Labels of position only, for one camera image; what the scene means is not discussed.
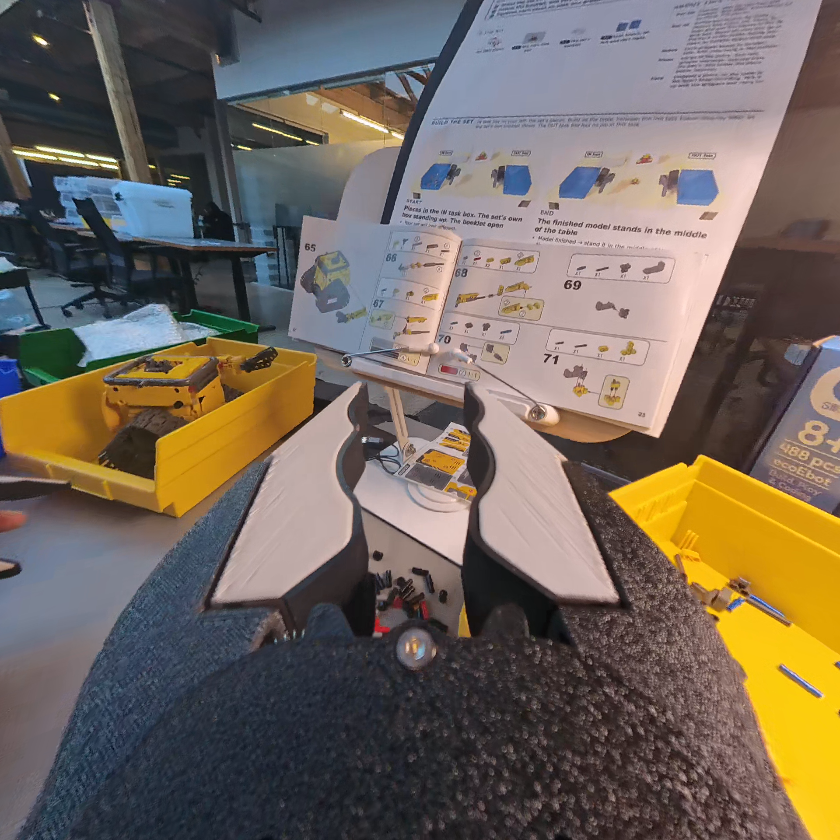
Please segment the robot kit cardboard box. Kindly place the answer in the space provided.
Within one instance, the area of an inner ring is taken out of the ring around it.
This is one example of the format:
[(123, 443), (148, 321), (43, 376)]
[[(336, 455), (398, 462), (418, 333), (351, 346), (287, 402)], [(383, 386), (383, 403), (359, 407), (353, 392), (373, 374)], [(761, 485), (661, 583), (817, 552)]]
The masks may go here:
[(749, 475), (839, 515), (839, 338), (816, 342), (793, 391), (774, 412)]

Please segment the green plastic bin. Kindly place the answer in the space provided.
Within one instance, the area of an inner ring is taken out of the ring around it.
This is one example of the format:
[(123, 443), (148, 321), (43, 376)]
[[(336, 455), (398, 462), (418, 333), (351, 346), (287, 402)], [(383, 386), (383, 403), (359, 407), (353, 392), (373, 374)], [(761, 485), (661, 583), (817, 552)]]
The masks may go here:
[[(224, 338), (233, 341), (255, 343), (257, 341), (258, 325), (240, 321), (206, 311), (191, 310), (186, 314), (173, 313), (179, 322), (191, 322), (219, 331), (219, 335), (211, 338)], [(83, 353), (83, 345), (73, 332), (74, 328), (52, 329), (43, 332), (28, 332), (20, 336), (17, 358), (26, 380), (33, 386), (58, 382), (81, 373), (100, 370), (110, 365), (128, 361), (132, 358), (152, 352), (168, 350), (173, 345), (153, 351), (145, 351), (132, 355), (121, 355), (114, 359), (92, 362), (85, 367), (78, 367), (77, 362)], [(204, 344), (208, 339), (185, 342)]]

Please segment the white round disc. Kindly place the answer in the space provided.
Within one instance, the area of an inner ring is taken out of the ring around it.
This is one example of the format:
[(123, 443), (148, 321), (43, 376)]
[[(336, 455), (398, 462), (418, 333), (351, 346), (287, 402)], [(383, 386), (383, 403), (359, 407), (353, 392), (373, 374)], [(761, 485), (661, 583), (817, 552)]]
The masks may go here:
[(440, 513), (454, 513), (456, 511), (467, 511), (470, 501), (457, 494), (449, 494), (442, 490), (419, 485), (416, 482), (407, 482), (406, 489), (408, 496), (420, 507), (428, 511)]

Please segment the pile of loose building pieces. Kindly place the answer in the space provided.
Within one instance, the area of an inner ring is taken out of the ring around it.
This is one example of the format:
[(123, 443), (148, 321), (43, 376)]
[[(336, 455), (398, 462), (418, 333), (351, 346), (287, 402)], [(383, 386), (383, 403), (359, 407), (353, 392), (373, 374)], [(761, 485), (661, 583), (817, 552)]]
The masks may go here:
[(369, 571), (374, 583), (374, 638), (415, 620), (442, 634), (457, 635), (461, 601), (456, 567), (434, 553), (403, 561), (395, 552), (376, 550)]

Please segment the black office chair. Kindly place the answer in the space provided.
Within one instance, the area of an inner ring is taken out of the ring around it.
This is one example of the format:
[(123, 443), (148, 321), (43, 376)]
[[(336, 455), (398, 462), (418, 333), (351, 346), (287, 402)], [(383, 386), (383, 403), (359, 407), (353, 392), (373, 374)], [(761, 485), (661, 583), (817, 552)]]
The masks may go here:
[(103, 316), (110, 319), (111, 302), (123, 308), (143, 303), (144, 299), (132, 288), (133, 258), (130, 251), (117, 239), (92, 199), (75, 198), (74, 204), (93, 237), (90, 241), (74, 244), (59, 242), (59, 254), (54, 257), (54, 262), (60, 277), (71, 283), (89, 286), (91, 290), (63, 304), (60, 307), (62, 314), (70, 318), (74, 311), (83, 310), (87, 303), (93, 301), (101, 307)]

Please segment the yellow bin with toy vehicle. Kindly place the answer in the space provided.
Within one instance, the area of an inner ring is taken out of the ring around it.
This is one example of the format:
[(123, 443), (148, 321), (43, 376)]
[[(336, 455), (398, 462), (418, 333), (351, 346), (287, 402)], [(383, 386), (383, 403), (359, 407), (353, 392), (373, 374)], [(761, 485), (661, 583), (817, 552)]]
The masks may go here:
[[(250, 356), (265, 348), (211, 338), (158, 353)], [(6, 452), (73, 490), (179, 518), (313, 412), (316, 356), (280, 349), (269, 369), (226, 376), (242, 396), (159, 440), (154, 478), (100, 466), (98, 455), (113, 436), (102, 415), (102, 378), (142, 356), (2, 399)]]

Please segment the yellow bin with small pieces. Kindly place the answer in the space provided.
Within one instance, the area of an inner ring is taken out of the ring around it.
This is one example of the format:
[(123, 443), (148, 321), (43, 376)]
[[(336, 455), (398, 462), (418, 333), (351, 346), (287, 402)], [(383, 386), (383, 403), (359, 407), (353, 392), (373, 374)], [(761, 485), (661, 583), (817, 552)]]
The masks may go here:
[(838, 519), (700, 456), (612, 491), (688, 580), (743, 580), (717, 628), (747, 676), (772, 761), (812, 838), (839, 837)]

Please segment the bubble wrap sheet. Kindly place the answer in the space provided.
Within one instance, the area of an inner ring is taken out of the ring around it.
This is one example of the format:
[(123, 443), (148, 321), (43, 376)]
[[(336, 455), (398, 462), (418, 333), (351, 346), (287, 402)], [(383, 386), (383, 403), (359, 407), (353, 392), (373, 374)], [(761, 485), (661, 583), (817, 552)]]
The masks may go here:
[(77, 362), (80, 368), (125, 354), (142, 354), (219, 335), (215, 329), (177, 321), (163, 304), (150, 304), (120, 318), (92, 322), (74, 328), (73, 333), (83, 345)]

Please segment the wooden post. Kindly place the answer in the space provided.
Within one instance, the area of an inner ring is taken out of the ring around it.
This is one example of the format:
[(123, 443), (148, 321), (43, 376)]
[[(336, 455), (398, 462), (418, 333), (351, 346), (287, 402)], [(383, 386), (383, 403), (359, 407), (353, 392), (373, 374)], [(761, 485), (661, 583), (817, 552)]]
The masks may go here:
[(113, 8), (102, 1), (84, 1), (82, 4), (119, 136), (123, 175), (132, 182), (150, 184), (151, 169)]

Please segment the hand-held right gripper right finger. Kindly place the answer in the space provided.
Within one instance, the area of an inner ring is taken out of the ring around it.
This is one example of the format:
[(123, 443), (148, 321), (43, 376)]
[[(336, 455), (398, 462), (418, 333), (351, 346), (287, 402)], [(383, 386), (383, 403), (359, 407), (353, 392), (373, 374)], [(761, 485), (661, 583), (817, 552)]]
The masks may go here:
[(619, 609), (621, 584), (595, 526), (599, 487), (486, 388), (465, 387), (464, 413), (476, 488), (461, 564), (469, 631), (506, 606), (531, 634), (566, 634), (565, 608)]

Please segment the grey desk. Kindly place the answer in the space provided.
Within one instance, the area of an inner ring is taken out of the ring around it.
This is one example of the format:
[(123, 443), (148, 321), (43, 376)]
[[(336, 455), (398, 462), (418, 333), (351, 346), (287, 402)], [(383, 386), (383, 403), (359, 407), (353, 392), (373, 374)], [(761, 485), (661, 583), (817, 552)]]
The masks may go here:
[(246, 473), (180, 518), (77, 490), (24, 500), (2, 558), (1, 835), (15, 838), (56, 755), (90, 666), (122, 609), (182, 535)]

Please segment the white storage container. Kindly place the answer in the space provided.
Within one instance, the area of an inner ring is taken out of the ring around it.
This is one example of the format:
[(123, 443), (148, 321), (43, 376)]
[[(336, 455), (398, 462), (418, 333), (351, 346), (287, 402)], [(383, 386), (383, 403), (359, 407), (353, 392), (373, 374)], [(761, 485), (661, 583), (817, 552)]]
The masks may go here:
[(115, 181), (110, 188), (128, 235), (193, 238), (193, 196), (189, 191), (128, 181)]

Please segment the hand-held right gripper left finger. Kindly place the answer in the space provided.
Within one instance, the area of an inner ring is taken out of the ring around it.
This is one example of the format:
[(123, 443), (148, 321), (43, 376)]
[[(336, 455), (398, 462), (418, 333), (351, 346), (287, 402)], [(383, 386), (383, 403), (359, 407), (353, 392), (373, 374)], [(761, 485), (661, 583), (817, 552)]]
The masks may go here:
[(288, 634), (332, 604), (369, 630), (370, 555), (355, 496), (365, 468), (369, 394), (357, 382), (260, 468), (210, 590), (210, 607), (268, 607)]

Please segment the yellow printed leaflet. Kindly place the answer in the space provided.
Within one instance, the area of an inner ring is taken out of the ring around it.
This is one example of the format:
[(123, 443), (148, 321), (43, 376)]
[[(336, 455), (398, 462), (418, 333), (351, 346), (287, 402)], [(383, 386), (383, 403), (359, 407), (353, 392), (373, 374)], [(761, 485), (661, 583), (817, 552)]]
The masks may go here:
[(476, 487), (467, 466), (470, 443), (465, 426), (449, 423), (431, 441), (413, 444), (414, 452), (404, 457), (395, 477), (472, 501)]

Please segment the yellow tracked toy vehicle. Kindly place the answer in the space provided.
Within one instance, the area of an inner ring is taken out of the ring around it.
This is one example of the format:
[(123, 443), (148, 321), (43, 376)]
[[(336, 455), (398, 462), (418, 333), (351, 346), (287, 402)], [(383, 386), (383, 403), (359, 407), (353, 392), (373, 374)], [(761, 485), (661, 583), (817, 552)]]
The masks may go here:
[(101, 412), (113, 436), (98, 464), (154, 478), (159, 440), (242, 396), (226, 376), (269, 369), (277, 356), (272, 346), (250, 356), (151, 353), (106, 374)]

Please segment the group of blue black pieces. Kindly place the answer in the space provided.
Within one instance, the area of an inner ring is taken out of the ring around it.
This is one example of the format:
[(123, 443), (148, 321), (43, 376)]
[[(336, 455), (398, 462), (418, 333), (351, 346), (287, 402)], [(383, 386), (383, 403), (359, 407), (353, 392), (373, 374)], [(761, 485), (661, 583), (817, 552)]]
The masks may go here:
[(740, 556), (726, 571), (697, 533), (686, 529), (676, 544), (675, 563), (718, 621), (753, 701), (802, 705), (838, 723), (838, 573), (763, 560), (749, 573)]

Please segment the open instruction booklet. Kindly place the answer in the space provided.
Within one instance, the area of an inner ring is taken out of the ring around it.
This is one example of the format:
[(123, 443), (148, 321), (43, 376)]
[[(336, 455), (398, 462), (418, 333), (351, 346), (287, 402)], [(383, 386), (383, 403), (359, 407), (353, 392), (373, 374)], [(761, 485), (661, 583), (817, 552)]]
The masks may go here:
[(304, 217), (289, 335), (359, 377), (534, 425), (662, 434), (703, 257)]

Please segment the printed task instruction sheet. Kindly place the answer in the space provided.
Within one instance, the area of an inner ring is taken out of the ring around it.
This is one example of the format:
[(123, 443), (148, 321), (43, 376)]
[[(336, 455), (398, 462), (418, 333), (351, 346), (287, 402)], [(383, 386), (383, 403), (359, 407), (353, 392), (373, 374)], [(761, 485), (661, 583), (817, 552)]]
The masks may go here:
[(725, 265), (822, 2), (467, 2), (382, 221)]

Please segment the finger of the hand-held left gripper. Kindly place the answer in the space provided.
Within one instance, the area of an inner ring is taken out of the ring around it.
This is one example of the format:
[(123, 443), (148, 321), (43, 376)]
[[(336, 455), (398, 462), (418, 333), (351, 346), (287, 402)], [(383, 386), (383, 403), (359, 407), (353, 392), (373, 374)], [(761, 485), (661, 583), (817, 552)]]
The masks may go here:
[(1, 502), (23, 501), (70, 488), (70, 482), (34, 476), (1, 476)]

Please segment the wooden office table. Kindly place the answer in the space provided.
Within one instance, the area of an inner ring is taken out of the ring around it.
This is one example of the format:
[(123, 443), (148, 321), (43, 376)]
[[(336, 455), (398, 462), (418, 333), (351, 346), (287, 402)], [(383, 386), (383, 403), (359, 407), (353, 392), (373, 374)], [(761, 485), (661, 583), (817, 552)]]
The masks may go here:
[(112, 233), (112, 238), (120, 242), (120, 250), (126, 250), (131, 254), (150, 249), (153, 253), (160, 252), (164, 257), (174, 260), (182, 276), (183, 291), (179, 297), (181, 308), (197, 308), (195, 281), (190, 269), (191, 260), (202, 256), (228, 260), (234, 286), (237, 317), (247, 322), (250, 322), (250, 306), (242, 260), (273, 255), (277, 252), (276, 246), (244, 244), (211, 238), (149, 238), (121, 233)]

